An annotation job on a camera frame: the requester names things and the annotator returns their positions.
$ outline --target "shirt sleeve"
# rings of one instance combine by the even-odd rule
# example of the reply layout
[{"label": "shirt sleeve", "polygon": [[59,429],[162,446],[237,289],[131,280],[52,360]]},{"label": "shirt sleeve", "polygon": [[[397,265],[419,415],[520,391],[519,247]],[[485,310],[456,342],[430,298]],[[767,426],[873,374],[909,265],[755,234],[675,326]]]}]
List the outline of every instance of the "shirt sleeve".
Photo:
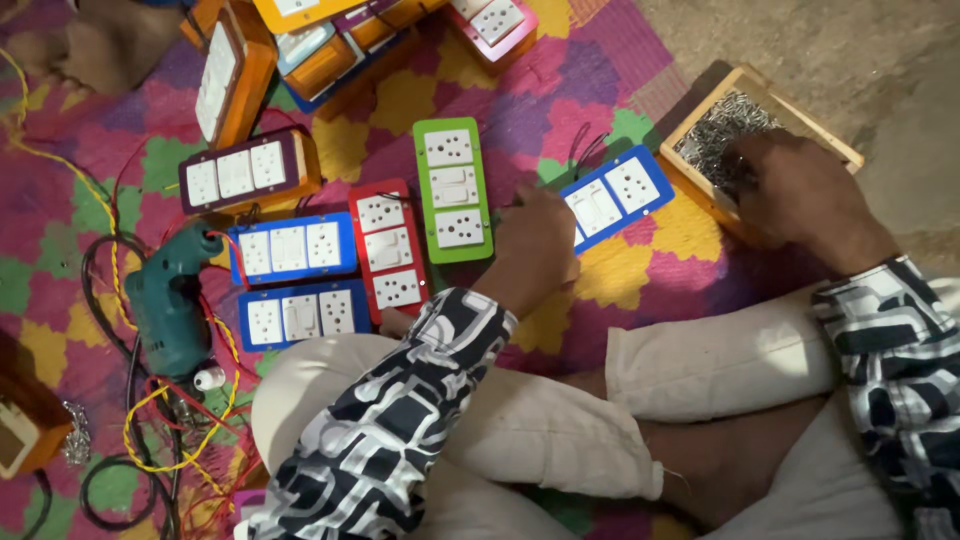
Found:
[{"label": "shirt sleeve", "polygon": [[477,293],[453,288],[431,299],[399,346],[306,427],[252,516],[250,537],[414,530],[423,481],[515,327],[513,314]]},{"label": "shirt sleeve", "polygon": [[960,334],[906,257],[813,295],[868,459],[918,538],[960,538]]}]

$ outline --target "wooden tray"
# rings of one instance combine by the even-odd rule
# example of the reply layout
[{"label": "wooden tray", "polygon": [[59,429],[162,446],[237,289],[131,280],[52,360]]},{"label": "wooden tray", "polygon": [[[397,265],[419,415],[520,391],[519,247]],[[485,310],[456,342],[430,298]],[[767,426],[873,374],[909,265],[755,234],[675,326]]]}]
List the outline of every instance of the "wooden tray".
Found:
[{"label": "wooden tray", "polygon": [[726,227],[734,236],[754,247],[772,247],[779,245],[776,239],[770,238],[756,228],[740,221],[736,203],[723,191],[717,189],[700,171],[690,166],[673,147],[704,114],[713,107],[713,104],[730,92],[747,94],[754,103],[776,116],[783,127],[793,135],[809,137],[821,146],[830,150],[841,161],[847,170],[852,173],[863,167],[863,156],[857,153],[837,135],[831,133],[823,123],[814,118],[809,112],[801,108],[795,101],[787,97],[773,83],[760,75],[749,64],[736,67],[707,98],[677,127],[660,145],[660,154],[669,161],[688,180],[683,186],[684,192],[692,187],[699,189],[703,197],[694,197],[694,200],[714,218],[718,214],[723,219],[717,221]]}]

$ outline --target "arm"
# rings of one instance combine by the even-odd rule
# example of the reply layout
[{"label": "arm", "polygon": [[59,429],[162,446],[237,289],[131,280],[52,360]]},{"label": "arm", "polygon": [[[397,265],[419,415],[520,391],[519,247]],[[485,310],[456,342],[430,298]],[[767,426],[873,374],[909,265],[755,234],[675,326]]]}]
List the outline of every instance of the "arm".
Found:
[{"label": "arm", "polygon": [[521,196],[527,206],[502,221],[496,261],[472,290],[431,299],[399,346],[306,427],[251,518],[252,538],[395,538],[420,524],[423,482],[509,341],[513,313],[533,309],[576,262],[563,200]]},{"label": "arm", "polygon": [[786,132],[734,146],[756,175],[744,219],[841,276],[813,295],[867,458],[920,538],[960,535],[960,331],[853,177]]}]

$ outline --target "dirt floor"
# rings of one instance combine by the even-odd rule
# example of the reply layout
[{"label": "dirt floor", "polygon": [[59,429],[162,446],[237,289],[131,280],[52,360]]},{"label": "dirt floor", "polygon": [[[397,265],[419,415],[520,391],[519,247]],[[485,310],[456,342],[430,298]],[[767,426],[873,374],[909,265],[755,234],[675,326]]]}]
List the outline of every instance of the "dirt floor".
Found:
[{"label": "dirt floor", "polygon": [[751,63],[851,143],[903,248],[930,274],[960,275],[960,2],[637,4],[696,89]]}]

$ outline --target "teal power drill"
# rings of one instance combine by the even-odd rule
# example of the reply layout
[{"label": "teal power drill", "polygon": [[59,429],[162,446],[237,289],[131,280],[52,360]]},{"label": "teal power drill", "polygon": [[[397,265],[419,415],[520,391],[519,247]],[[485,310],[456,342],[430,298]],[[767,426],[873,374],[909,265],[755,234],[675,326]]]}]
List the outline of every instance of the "teal power drill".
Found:
[{"label": "teal power drill", "polygon": [[124,280],[154,375],[184,381],[210,356],[210,327],[198,303],[201,265],[224,251],[205,222],[183,228]]}]

